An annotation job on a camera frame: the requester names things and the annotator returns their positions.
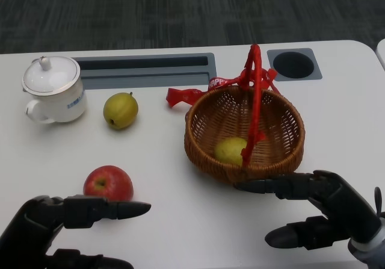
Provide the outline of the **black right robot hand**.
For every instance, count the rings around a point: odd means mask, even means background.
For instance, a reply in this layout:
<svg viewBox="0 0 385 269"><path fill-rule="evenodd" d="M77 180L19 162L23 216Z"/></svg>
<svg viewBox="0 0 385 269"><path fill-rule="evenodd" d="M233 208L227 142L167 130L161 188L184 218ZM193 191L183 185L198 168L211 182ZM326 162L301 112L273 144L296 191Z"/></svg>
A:
<svg viewBox="0 0 385 269"><path fill-rule="evenodd" d="M381 221L369 203L341 176L322 170L313 173L278 175L234 184L250 193L275 194L279 199L307 200L321 216L289 223L268 233L267 244L278 249L330 247L348 238L370 243L381 229Z"/></svg>

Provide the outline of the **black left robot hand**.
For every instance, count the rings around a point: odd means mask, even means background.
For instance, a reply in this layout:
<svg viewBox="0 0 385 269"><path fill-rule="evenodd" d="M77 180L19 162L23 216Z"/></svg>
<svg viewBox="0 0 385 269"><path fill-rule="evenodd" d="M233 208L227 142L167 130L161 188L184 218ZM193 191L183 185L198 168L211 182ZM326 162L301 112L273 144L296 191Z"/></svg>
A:
<svg viewBox="0 0 385 269"><path fill-rule="evenodd" d="M47 251L62 228L88 229L101 219L134 218L150 208L149 203L84 195L30 199L1 235L1 268L132 268L127 261L75 249L58 249L51 256Z"/></svg>

